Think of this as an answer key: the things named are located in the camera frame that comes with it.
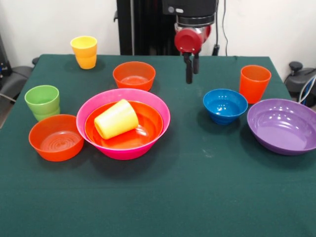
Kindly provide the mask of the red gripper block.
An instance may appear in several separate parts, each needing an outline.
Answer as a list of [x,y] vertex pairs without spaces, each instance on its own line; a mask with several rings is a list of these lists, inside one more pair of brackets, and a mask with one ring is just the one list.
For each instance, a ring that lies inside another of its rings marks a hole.
[[[186,64],[186,83],[191,84],[193,82],[193,73],[199,73],[199,52],[211,33],[211,26],[195,28],[181,27],[178,24],[174,24],[174,28],[176,32],[174,44],[178,51],[183,54]],[[195,54],[193,63],[191,61],[191,53]]]

